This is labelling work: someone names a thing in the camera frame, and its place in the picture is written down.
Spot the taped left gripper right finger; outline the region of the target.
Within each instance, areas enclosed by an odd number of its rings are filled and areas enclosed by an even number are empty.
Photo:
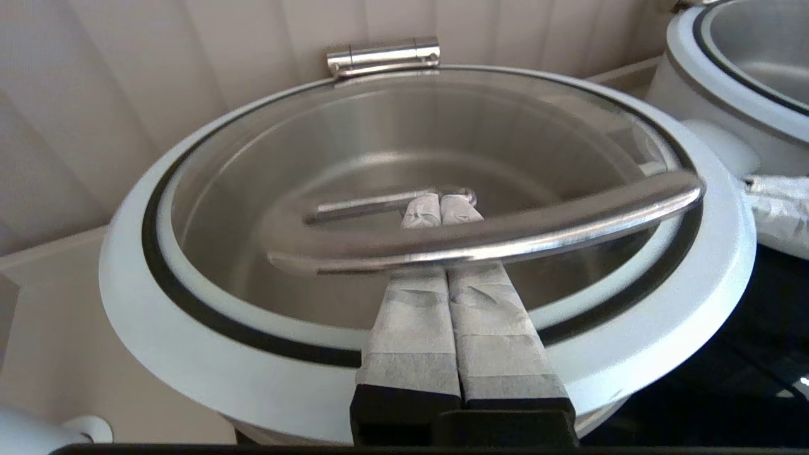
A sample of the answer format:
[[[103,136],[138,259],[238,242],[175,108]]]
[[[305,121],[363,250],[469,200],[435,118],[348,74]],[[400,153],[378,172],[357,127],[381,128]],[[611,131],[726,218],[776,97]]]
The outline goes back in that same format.
[[[576,411],[502,262],[447,268],[449,308],[465,407]]]

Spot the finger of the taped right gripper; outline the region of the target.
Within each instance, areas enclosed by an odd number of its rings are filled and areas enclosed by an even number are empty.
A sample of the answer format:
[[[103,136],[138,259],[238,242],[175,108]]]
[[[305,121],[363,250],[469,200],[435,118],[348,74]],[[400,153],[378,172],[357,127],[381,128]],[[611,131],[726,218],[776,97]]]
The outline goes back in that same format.
[[[745,195],[756,222],[758,242],[808,259],[808,178],[746,176]]]

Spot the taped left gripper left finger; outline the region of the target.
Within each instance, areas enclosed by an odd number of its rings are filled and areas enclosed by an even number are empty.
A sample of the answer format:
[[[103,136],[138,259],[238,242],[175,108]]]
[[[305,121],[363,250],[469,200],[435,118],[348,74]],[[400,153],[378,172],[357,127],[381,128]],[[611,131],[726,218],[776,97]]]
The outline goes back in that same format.
[[[362,349],[351,401],[356,443],[431,443],[461,408],[447,272],[397,270]]]

